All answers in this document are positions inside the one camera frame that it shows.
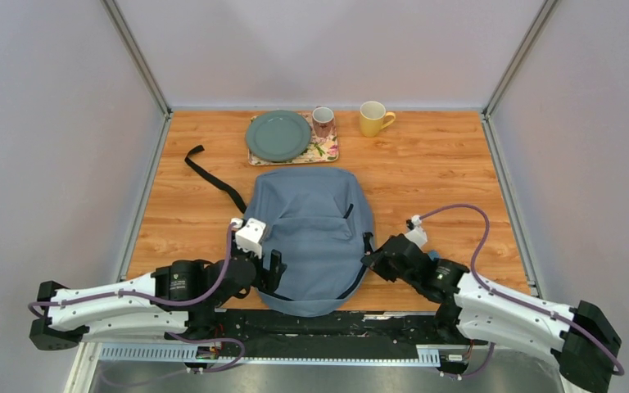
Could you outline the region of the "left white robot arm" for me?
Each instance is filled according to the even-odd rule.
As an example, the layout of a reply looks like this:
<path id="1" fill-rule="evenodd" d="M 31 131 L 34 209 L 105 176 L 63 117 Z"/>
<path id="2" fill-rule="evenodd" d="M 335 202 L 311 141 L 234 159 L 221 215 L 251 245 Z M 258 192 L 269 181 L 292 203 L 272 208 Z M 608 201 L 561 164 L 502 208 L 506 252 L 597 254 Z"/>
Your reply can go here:
<path id="1" fill-rule="evenodd" d="M 216 310 L 251 289 L 278 289 L 287 265 L 239 251 L 226 260 L 176 260 L 138 278 L 88 289 L 42 282 L 29 304 L 29 339 L 38 350 L 67 350 L 81 342 L 119 338 L 212 339 L 222 329 Z"/>

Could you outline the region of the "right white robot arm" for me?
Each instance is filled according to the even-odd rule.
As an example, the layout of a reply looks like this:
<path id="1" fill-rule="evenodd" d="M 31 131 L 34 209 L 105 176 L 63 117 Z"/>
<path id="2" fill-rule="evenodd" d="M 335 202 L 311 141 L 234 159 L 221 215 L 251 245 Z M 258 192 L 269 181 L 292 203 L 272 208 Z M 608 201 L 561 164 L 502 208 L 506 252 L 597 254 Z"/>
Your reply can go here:
<path id="1" fill-rule="evenodd" d="M 362 264 L 379 277 L 409 284 L 439 309 L 437 337 L 488 341 L 556 366 L 573 385 L 606 392 L 620 375 L 622 340 L 604 312 L 580 301 L 573 307 L 503 287 L 464 264 L 433 259 L 403 235 L 390 237 Z"/>

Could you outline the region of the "blue-grey fabric backpack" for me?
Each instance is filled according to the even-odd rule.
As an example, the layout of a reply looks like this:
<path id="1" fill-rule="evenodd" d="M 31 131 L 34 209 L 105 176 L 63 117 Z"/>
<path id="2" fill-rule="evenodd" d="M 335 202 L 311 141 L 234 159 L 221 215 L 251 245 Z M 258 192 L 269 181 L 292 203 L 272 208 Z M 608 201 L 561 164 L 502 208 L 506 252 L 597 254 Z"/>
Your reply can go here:
<path id="1" fill-rule="evenodd" d="M 372 209 L 353 173 L 336 167 L 274 169 L 256 177 L 251 200 L 219 180 L 191 157 L 185 163 L 226 192 L 244 219 L 267 227 L 261 245 L 264 265 L 278 251 L 286 268 L 275 290 L 260 290 L 271 309 L 297 317 L 329 314 L 360 287 L 366 268 L 361 260 L 372 249 Z"/>

